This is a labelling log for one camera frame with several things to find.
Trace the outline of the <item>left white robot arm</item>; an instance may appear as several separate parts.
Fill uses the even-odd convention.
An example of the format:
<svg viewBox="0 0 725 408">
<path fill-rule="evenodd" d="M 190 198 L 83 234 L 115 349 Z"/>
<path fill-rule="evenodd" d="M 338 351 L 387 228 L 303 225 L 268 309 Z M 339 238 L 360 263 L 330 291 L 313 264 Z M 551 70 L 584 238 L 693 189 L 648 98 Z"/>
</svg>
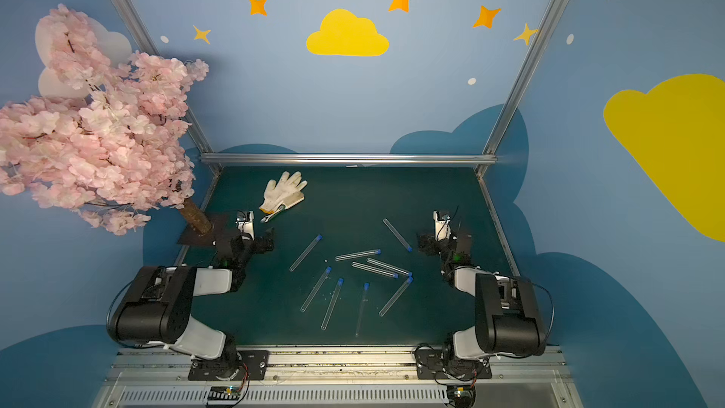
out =
<svg viewBox="0 0 725 408">
<path fill-rule="evenodd" d="M 192 316 L 195 298 L 239 290 L 251 257 L 275 249 L 275 232 L 236 230 L 216 238 L 215 264 L 144 266 L 107 313 L 110 338 L 125 347 L 162 346 L 199 360 L 239 366 L 233 337 Z"/>
</svg>

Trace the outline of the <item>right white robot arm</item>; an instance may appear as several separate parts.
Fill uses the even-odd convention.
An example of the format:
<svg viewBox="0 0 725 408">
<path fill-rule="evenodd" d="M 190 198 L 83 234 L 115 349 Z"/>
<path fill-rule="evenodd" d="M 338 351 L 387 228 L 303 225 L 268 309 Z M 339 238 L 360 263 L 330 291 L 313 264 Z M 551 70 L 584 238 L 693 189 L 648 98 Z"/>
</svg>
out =
<svg viewBox="0 0 725 408">
<path fill-rule="evenodd" d="M 419 250 L 441 259 L 444 281 L 474 298 L 474 324 L 449 336 L 442 352 L 444 363 L 543 354 L 549 328 L 541 318 L 530 280 L 474 266 L 472 238 L 467 234 L 419 233 L 416 239 Z"/>
</svg>

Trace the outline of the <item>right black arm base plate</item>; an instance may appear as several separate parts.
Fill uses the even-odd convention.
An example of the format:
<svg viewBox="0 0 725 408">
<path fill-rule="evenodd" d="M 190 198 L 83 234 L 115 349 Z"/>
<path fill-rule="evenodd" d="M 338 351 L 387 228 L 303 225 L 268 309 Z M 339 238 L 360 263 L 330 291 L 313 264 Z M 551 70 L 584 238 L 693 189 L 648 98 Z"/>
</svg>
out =
<svg viewBox="0 0 725 408">
<path fill-rule="evenodd" d="M 449 349 L 436 349 L 422 344 L 413 350 L 412 355 L 419 380 L 474 383 L 492 378 L 488 361 L 459 360 Z"/>
</svg>

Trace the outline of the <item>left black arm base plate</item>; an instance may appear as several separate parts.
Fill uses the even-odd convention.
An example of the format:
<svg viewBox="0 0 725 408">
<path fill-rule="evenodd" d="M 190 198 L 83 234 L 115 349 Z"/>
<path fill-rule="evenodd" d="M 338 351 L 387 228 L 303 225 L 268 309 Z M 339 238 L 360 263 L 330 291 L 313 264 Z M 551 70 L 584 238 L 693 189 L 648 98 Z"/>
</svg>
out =
<svg viewBox="0 0 725 408">
<path fill-rule="evenodd" d="M 214 360 L 194 359 L 188 374 L 192 382 L 262 381 L 270 352 L 266 349 L 238 349 L 236 355 L 224 353 Z"/>
</svg>

